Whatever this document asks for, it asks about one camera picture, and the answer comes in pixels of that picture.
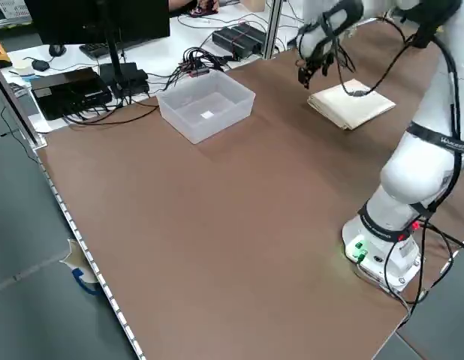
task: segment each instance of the metal frame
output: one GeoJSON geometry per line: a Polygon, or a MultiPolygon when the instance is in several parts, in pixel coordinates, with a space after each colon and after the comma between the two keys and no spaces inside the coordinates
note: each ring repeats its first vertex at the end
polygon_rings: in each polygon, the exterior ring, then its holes
{"type": "Polygon", "coordinates": [[[276,47],[277,32],[279,30],[280,16],[282,14],[282,0],[272,0],[270,5],[269,27],[265,37],[264,59],[272,58],[276,47]]]}
{"type": "Polygon", "coordinates": [[[20,129],[23,137],[27,140],[32,150],[43,148],[47,146],[45,138],[39,135],[32,123],[30,122],[29,117],[22,110],[22,107],[19,104],[19,101],[12,92],[10,86],[2,75],[0,71],[0,98],[5,108],[8,110],[11,118],[17,124],[17,127],[20,129]]]}
{"type": "Polygon", "coordinates": [[[30,16],[16,17],[14,19],[6,19],[3,13],[0,11],[0,26],[9,26],[9,25],[22,25],[31,23],[32,18],[30,16]]]}

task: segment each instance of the clear plastic box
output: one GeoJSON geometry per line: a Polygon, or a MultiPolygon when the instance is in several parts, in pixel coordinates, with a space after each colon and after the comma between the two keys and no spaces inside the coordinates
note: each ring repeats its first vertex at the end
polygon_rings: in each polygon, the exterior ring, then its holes
{"type": "Polygon", "coordinates": [[[162,117],[197,144],[250,115],[255,93],[211,71],[157,95],[162,117]]]}

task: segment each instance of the beige cloth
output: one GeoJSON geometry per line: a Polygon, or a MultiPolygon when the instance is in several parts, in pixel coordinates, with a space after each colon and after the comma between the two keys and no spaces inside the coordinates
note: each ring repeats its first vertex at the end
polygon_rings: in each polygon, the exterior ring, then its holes
{"type": "MultiPolygon", "coordinates": [[[[347,81],[345,87],[350,92],[369,90],[355,79],[347,81]]],[[[364,97],[349,96],[341,85],[312,94],[307,102],[343,130],[353,130],[396,106],[376,91],[364,97]]]]}

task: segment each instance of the brown table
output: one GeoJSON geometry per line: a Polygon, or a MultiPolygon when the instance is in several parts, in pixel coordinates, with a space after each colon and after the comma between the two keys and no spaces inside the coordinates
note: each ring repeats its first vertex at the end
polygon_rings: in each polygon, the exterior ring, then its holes
{"type": "MultiPolygon", "coordinates": [[[[373,24],[345,46],[371,85],[401,43],[373,24]]],[[[405,311],[354,276],[340,230],[377,188],[437,55],[407,52],[380,89],[397,108],[354,132],[309,108],[285,53],[230,72],[257,94],[252,115],[199,145],[158,112],[48,136],[41,160],[148,359],[373,357],[405,311]]],[[[335,84],[332,70],[311,90],[335,84]]],[[[435,222],[464,239],[464,179],[435,222]]],[[[447,252],[429,238],[431,280],[447,252]]]]}

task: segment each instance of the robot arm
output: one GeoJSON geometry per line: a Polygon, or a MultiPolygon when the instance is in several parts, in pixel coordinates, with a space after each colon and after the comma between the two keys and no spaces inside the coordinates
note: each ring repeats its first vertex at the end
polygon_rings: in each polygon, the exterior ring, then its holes
{"type": "Polygon", "coordinates": [[[435,39],[449,53],[449,65],[440,62],[412,123],[381,171],[381,185],[342,228],[347,258],[391,292],[400,292],[423,268],[423,253],[413,237],[415,221],[424,218],[428,224],[436,200],[452,190],[464,167],[464,0],[335,1],[314,21],[306,19],[312,23],[294,40],[302,59],[299,81],[305,87],[317,70],[324,71],[337,57],[337,42],[346,29],[394,7],[419,25],[412,46],[425,47],[435,39]],[[439,26],[443,32],[436,37],[439,26]]]}
{"type": "Polygon", "coordinates": [[[305,19],[306,25],[299,30],[293,43],[304,61],[299,69],[299,81],[308,88],[314,73],[332,64],[330,44],[333,38],[354,24],[380,16],[394,7],[408,10],[419,3],[420,0],[341,0],[318,19],[305,19]]]}

